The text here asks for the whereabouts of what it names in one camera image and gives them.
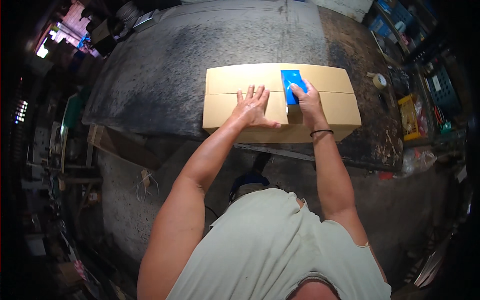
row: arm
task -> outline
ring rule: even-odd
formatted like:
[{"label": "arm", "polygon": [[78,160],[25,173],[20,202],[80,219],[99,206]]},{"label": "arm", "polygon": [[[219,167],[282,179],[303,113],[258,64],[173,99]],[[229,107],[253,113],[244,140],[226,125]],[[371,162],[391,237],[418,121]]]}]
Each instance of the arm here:
[{"label": "arm", "polygon": [[[297,85],[292,86],[292,92],[299,98],[303,123],[311,132],[330,129],[322,109],[320,94],[310,82],[304,81],[307,85],[307,93],[304,93]],[[333,135],[329,132],[315,133],[313,135],[313,150],[317,168],[318,197],[325,219],[341,224],[348,231],[355,244],[365,245],[368,243],[368,238],[357,214],[352,182],[340,153],[338,153]],[[382,267],[371,247],[370,249],[386,282]]]},{"label": "arm", "polygon": [[240,132],[249,126],[279,128],[265,118],[269,91],[261,85],[253,95],[237,92],[230,118],[209,136],[183,167],[153,223],[137,283],[138,299],[165,299],[204,231],[205,193],[220,171]]}]

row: wooden board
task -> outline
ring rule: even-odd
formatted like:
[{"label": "wooden board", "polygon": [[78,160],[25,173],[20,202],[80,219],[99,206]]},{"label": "wooden board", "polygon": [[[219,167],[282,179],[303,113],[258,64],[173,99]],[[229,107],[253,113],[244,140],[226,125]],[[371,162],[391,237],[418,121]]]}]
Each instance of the wooden board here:
[{"label": "wooden board", "polygon": [[155,171],[161,166],[153,153],[111,128],[90,125],[87,139],[98,149],[141,167]]}]

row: masking tape roll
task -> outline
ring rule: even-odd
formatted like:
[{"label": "masking tape roll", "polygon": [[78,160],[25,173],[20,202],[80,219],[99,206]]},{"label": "masking tape roll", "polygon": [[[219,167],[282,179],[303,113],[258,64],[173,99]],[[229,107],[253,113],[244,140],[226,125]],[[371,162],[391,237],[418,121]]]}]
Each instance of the masking tape roll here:
[{"label": "masking tape roll", "polygon": [[384,89],[387,86],[387,80],[380,73],[375,74],[373,77],[373,84],[379,89]]}]

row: rubber band bracelet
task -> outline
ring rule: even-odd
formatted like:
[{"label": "rubber band bracelet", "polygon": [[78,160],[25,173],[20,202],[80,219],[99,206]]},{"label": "rubber band bracelet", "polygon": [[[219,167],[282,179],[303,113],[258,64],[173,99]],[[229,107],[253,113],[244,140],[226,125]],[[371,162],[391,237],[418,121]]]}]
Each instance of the rubber band bracelet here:
[{"label": "rubber band bracelet", "polygon": [[333,134],[333,130],[330,130],[330,129],[320,129],[320,130],[315,130],[314,132],[310,133],[310,137],[313,137],[313,134],[314,134],[314,133],[324,132],[324,131]]}]

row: workbench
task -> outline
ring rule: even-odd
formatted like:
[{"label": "workbench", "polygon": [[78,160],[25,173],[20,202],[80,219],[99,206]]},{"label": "workbench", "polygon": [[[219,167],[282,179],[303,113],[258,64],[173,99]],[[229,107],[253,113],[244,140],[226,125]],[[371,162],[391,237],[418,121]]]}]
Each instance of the workbench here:
[{"label": "workbench", "polygon": [[[362,126],[337,143],[347,165],[395,171],[402,165],[400,115],[393,90],[383,99],[367,72],[388,79],[366,27],[298,1],[232,0],[181,5],[119,43],[86,105],[83,123],[142,134],[204,140],[206,69],[247,63],[304,63],[344,68]],[[305,144],[236,144],[313,160]]]}]

